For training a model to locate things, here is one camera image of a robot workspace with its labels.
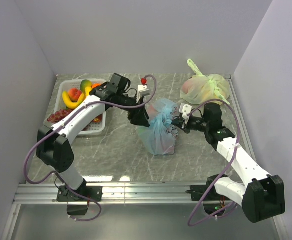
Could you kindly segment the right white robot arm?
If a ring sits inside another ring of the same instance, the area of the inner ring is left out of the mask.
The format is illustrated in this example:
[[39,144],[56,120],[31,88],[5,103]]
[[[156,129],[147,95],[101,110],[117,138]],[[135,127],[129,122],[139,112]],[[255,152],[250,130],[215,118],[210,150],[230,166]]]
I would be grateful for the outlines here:
[[208,178],[205,191],[199,193],[198,185],[190,187],[191,198],[200,206],[205,200],[220,200],[221,206],[209,214],[209,217],[220,217],[219,213],[233,206],[242,207],[246,218],[257,223],[285,213],[284,182],[278,175],[271,175],[260,167],[239,144],[239,136],[222,123],[220,105],[206,102],[203,115],[195,117],[190,105],[181,104],[179,116],[172,124],[186,134],[190,131],[204,133],[206,141],[228,162],[241,179],[234,182],[220,174]]

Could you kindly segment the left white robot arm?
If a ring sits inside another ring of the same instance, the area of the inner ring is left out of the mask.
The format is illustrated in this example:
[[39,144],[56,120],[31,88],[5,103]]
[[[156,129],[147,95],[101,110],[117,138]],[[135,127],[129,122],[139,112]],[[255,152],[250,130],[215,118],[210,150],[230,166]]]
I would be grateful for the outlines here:
[[69,196],[81,201],[88,196],[86,181],[75,169],[71,144],[77,135],[96,117],[110,107],[127,112],[130,124],[149,127],[149,116],[145,110],[145,96],[154,93],[147,86],[147,79],[141,79],[134,97],[128,96],[130,80],[117,73],[110,81],[90,88],[87,96],[68,116],[52,127],[42,126],[38,130],[36,156],[45,165],[50,166],[56,176],[68,189]]

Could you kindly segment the blue printed plastic bag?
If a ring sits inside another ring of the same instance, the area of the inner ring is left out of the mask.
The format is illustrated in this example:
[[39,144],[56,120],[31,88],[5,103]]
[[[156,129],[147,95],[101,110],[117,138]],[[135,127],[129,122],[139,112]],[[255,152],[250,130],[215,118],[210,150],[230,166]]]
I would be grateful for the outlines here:
[[177,104],[161,98],[148,107],[147,113],[150,126],[136,128],[143,146],[154,156],[174,154],[178,130],[172,125],[172,120],[179,116]]

